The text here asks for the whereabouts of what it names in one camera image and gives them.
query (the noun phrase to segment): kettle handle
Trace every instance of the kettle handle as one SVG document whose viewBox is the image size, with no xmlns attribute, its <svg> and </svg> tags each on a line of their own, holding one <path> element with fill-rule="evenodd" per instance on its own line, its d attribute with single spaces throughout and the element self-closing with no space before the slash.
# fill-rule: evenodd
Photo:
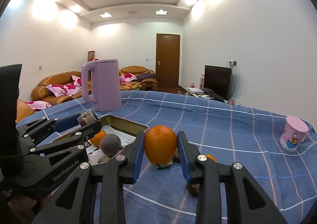
<svg viewBox="0 0 317 224">
<path fill-rule="evenodd" d="M 93 95 L 89 96 L 88 94 L 88 72 L 91 70 L 93 73 L 96 64 L 91 64 L 93 62 L 86 62 L 81 68 L 81 88 L 82 88 L 82 97 L 88 103 L 96 103 L 97 100 L 93 97 Z"/>
</svg>

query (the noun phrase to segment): pink canister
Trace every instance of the pink canister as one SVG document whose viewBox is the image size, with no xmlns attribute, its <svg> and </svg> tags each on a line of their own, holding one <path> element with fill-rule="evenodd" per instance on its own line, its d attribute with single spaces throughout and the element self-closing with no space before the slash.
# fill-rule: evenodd
<svg viewBox="0 0 317 224">
<path fill-rule="evenodd" d="M 304 121 L 295 116 L 288 116 L 280 143 L 286 150 L 294 152 L 304 141 L 307 131 L 308 126 Z"/>
</svg>

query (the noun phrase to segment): persimmon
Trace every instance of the persimmon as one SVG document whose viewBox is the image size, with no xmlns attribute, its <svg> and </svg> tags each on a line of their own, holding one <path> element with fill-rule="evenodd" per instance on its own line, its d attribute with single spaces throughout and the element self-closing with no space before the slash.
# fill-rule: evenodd
<svg viewBox="0 0 317 224">
<path fill-rule="evenodd" d="M 95 147 L 99 148 L 99 143 L 102 140 L 102 138 L 104 138 L 107 135 L 107 133 L 101 129 L 101 131 L 96 134 L 93 138 L 90 139 L 90 142 L 92 143 L 92 145 L 94 145 Z"/>
<path fill-rule="evenodd" d="M 144 151 L 152 164 L 166 164 L 177 148 L 174 131 L 166 126 L 152 127 L 145 135 Z"/>
<path fill-rule="evenodd" d="M 216 161 L 216 158 L 210 154 L 205 154 L 208 158 L 212 159 L 214 162 L 217 162 Z"/>
</svg>

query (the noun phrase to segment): wooden door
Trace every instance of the wooden door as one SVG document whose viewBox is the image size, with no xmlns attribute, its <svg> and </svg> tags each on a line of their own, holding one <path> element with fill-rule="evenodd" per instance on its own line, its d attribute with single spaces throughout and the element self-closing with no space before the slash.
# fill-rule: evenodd
<svg viewBox="0 0 317 224">
<path fill-rule="evenodd" d="M 180 72 L 180 35 L 156 34 L 156 77 L 159 88 L 177 88 Z"/>
</svg>

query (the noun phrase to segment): gray ball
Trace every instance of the gray ball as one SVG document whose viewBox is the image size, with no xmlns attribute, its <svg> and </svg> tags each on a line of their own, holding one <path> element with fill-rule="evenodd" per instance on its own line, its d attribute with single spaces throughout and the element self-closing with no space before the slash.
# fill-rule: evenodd
<svg viewBox="0 0 317 224">
<path fill-rule="evenodd" d="M 106 135 L 100 141 L 99 148 L 108 156 L 114 156 L 118 151 L 123 149 L 120 138 L 114 134 Z"/>
</svg>

